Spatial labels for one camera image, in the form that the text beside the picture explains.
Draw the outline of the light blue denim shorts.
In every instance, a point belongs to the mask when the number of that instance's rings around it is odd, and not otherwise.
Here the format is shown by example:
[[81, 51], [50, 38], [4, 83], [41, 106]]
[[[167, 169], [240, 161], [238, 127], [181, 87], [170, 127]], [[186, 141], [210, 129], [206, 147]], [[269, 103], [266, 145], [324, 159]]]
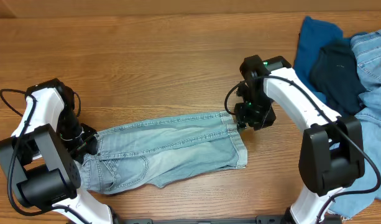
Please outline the light blue denim shorts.
[[247, 165], [247, 149], [225, 111], [148, 119], [99, 131], [95, 155], [78, 169], [81, 187], [118, 194], [144, 184], [163, 188], [182, 179]]

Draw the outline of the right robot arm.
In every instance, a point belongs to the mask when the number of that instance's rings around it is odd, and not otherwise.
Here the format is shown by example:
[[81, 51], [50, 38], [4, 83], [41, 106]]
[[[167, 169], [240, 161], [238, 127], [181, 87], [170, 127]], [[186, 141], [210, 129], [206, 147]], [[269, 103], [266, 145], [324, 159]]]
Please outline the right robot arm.
[[282, 56], [247, 57], [243, 81], [234, 88], [243, 101], [234, 107], [238, 129], [260, 130], [273, 125], [272, 103], [279, 104], [303, 135], [299, 173], [302, 191], [283, 215], [259, 215], [256, 223], [341, 223], [328, 215], [334, 195], [364, 175], [362, 130], [355, 117], [343, 118], [328, 108], [298, 79]]

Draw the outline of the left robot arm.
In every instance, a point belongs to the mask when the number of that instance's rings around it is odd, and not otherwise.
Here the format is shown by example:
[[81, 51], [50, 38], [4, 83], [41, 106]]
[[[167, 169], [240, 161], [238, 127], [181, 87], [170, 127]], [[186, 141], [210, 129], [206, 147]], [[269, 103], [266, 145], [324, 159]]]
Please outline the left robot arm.
[[71, 223], [122, 223], [110, 206], [80, 186], [76, 165], [85, 154], [96, 154], [96, 130], [78, 121], [78, 94], [57, 78], [22, 94], [26, 109], [21, 122], [0, 141], [12, 208], [28, 217], [58, 212]]

